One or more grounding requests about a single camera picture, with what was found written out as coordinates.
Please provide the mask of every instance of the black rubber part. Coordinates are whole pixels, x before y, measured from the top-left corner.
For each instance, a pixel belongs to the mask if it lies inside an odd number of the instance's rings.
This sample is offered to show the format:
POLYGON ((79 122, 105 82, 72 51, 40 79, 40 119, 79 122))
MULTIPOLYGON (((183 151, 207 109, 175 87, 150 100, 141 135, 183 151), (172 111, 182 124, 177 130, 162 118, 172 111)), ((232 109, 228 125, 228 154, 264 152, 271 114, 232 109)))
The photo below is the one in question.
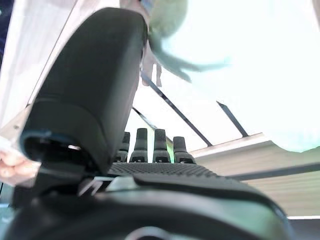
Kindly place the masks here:
POLYGON ((133 11, 104 8, 84 21, 35 99, 20 138, 23 153, 45 161, 52 143, 60 152, 76 145, 88 171, 105 173, 123 139, 146 39, 146 23, 133 11))
POLYGON ((130 132, 124 132, 121 146, 114 158, 115 163, 126 163, 128 160, 128 152, 130 146, 130 132))
POLYGON ((174 162, 179 164, 196 164, 194 157, 187 152, 185 138, 175 136, 173 138, 174 162))
POLYGON ((148 130, 146 128, 136 130, 134 150, 148 150, 148 130))
POLYGON ((166 140, 166 131, 164 129, 156 129, 154 131, 153 163, 171 163, 166 140))
POLYGON ((166 131, 164 129, 154 130, 154 150, 167 150, 166 131))
POLYGON ((136 130, 136 140, 134 151, 130 156, 130 163, 147 163, 148 162, 148 131, 146 128, 136 130))
POLYGON ((161 174, 166 176, 195 176, 211 178, 216 174, 204 166, 180 163, 113 163, 109 175, 161 174))

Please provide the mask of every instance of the human hand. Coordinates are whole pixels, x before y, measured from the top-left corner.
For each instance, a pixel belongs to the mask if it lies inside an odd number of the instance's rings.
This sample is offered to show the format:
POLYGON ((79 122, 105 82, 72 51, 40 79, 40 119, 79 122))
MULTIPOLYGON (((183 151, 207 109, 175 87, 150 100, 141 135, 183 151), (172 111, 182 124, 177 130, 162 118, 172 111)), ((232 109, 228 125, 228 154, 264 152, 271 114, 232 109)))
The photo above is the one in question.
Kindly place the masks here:
POLYGON ((36 176, 40 163, 31 161, 17 152, 0 151, 0 180, 12 185, 13 178, 21 180, 36 176))

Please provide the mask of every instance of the textured rubber surface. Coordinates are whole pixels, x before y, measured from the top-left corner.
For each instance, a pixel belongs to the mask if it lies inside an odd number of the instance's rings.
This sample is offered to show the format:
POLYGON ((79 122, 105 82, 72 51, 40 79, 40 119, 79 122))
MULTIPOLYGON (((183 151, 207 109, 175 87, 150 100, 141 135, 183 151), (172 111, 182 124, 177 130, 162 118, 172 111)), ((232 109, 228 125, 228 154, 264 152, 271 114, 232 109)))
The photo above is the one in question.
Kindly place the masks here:
POLYGON ((285 213, 268 196, 235 179, 219 176, 204 166, 188 163, 114 163, 108 172, 116 176, 133 176, 141 186, 187 191, 211 197, 238 199, 264 204, 280 217, 285 213))
POLYGON ((108 174, 131 176, 135 174, 157 174, 177 177, 204 177, 217 176, 204 166, 183 163, 139 163, 115 162, 108 174))

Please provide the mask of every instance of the finger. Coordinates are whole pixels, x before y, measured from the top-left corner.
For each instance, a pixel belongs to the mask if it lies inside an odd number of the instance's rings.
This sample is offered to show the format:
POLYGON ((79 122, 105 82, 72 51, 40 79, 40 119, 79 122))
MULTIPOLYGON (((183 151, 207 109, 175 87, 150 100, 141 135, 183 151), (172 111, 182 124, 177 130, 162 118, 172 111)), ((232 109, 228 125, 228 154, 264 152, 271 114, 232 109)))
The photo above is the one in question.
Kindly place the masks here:
POLYGON ((0 176, 3 178, 10 178, 15 175, 15 169, 12 166, 5 165, 4 162, 0 162, 0 176))
POLYGON ((14 171, 19 175, 33 177, 37 174, 39 167, 39 162, 26 160, 25 162, 16 165, 14 171))
POLYGON ((15 166, 23 163, 26 158, 22 155, 8 152, 5 157, 2 158, 2 161, 8 166, 15 166))
POLYGON ((7 153, 4 151, 0 151, 0 159, 4 159, 7 156, 7 153))

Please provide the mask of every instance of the white surface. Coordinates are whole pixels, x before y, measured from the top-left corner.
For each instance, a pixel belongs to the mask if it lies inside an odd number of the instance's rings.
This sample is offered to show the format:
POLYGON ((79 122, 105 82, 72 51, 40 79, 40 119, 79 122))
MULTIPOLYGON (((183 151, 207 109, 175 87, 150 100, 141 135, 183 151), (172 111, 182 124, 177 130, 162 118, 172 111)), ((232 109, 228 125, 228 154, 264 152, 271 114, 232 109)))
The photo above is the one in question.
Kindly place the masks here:
POLYGON ((141 79, 133 106, 158 129, 164 129, 168 138, 185 137, 187 151, 207 147, 206 143, 182 120, 176 112, 141 79))

